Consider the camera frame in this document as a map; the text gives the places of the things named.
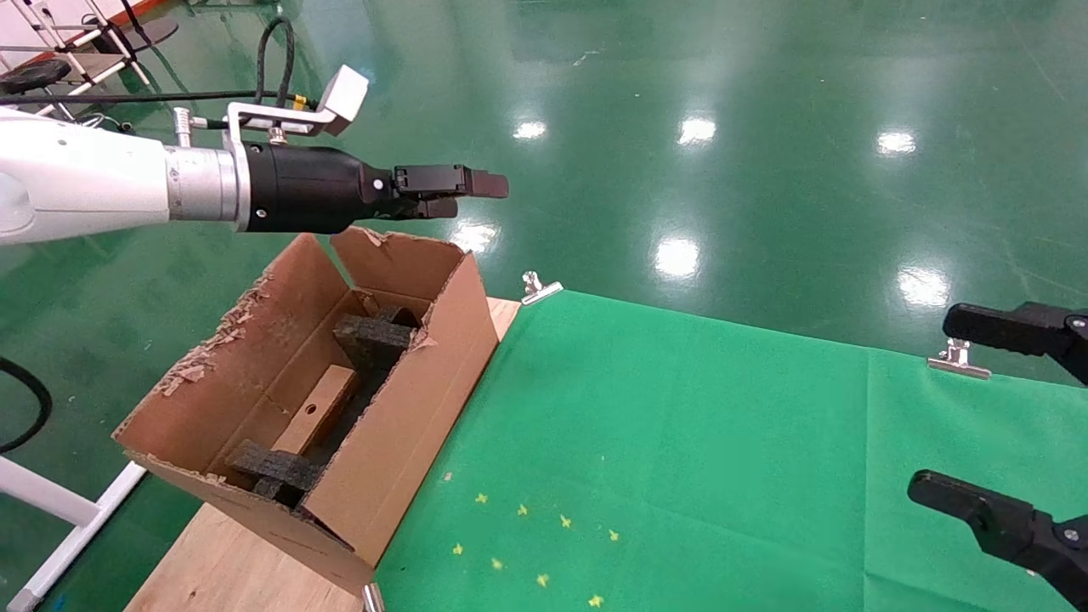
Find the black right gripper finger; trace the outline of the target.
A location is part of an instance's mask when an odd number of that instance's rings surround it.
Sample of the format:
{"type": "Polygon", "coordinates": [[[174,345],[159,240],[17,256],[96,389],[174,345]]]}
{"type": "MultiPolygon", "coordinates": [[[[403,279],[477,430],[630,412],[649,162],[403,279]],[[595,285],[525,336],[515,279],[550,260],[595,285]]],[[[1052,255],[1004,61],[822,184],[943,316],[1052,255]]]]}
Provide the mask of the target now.
{"type": "Polygon", "coordinates": [[[1087,515],[1055,521],[1017,497],[935,470],[910,477],[908,498],[964,522],[982,553],[1030,570],[1073,608],[1087,608],[1087,515]]]}
{"type": "Polygon", "coordinates": [[[1087,310],[1048,303],[1022,303],[998,310],[956,303],[942,322],[945,336],[1056,362],[1078,383],[1087,383],[1087,310]]]}

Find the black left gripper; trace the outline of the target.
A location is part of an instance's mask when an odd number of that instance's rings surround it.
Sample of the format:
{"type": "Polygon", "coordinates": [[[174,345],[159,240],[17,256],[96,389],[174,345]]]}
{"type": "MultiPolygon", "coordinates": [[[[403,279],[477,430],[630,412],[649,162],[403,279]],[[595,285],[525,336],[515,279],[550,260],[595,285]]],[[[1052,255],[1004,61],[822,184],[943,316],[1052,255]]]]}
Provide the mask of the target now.
{"type": "Polygon", "coordinates": [[[249,178],[250,233],[337,234],[369,219],[454,219],[460,197],[506,199],[505,175],[463,164],[416,164],[390,170],[329,147],[242,145],[249,178]]]}

